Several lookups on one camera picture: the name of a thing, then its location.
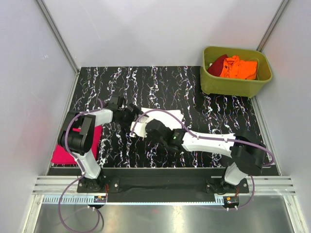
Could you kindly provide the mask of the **white printed t-shirt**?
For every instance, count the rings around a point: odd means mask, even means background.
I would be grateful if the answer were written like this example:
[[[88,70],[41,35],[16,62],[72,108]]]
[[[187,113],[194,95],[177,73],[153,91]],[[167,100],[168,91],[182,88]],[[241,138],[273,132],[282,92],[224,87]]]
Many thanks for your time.
[[[152,110],[150,108],[141,108],[142,112],[147,112]],[[184,115],[181,113],[180,110],[165,110],[168,113],[174,115],[179,121],[184,119]],[[153,119],[161,121],[166,127],[169,127],[171,130],[173,129],[181,129],[181,124],[175,120],[172,116],[164,113],[163,111],[154,111],[147,114],[147,116],[143,116],[139,122],[146,120],[146,122],[150,122]]]

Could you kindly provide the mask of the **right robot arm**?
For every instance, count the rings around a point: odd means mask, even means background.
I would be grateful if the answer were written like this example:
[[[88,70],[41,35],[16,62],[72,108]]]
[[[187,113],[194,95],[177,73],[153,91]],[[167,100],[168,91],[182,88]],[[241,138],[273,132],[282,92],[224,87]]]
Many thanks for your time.
[[[157,139],[168,151],[203,151],[221,154],[232,159],[221,179],[207,182],[212,193],[224,195],[235,192],[247,176],[260,176],[266,155],[265,146],[257,140],[249,140],[246,134],[207,134],[185,129],[166,127],[153,119],[145,128],[147,136]]]

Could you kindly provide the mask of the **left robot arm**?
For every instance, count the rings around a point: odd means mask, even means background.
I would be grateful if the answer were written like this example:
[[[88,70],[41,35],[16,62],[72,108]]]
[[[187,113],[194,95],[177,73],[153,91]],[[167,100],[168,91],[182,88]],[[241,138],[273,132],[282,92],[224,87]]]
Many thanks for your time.
[[[57,144],[77,163],[81,170],[78,185],[87,192],[101,192],[107,187],[102,169],[92,152],[95,128],[116,122],[129,128],[142,111],[136,105],[125,105],[125,99],[114,96],[108,103],[84,112],[69,111],[63,122]]]

